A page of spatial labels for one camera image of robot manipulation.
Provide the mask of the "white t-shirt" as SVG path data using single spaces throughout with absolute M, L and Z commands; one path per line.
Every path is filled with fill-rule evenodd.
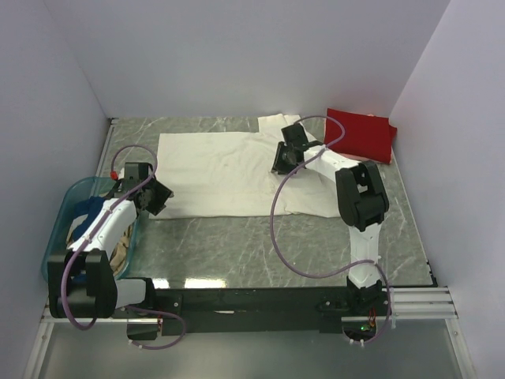
M 256 132 L 164 133 L 156 178 L 174 191 L 160 220 L 268 216 L 282 176 L 271 173 L 281 129 L 299 115 L 260 117 Z M 339 214 L 331 181 L 302 169 L 281 190 L 275 215 Z

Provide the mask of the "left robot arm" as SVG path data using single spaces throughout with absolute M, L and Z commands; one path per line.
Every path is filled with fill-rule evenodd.
M 173 195 L 157 181 L 151 163 L 127 163 L 108 192 L 76 203 L 73 214 L 81 222 L 70 245 L 47 260 L 51 316 L 108 318 L 127 306 L 139 317 L 151 316 L 158 306 L 152 280 L 119 279 L 110 261 L 139 215 L 158 215 Z

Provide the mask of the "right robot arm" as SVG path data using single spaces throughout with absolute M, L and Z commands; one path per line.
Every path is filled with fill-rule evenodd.
M 296 122 L 281 129 L 271 171 L 283 174 L 271 205 L 269 223 L 274 222 L 276 202 L 287 180 L 301 169 L 309 169 L 332 181 L 342 221 L 350 233 L 350 263 L 345 267 L 345 307 L 363 315 L 385 299 L 387 282 L 378 267 L 382 223 L 389 200 L 379 169 L 372 161 L 347 163 L 328 145 L 310 141 L 304 126 Z

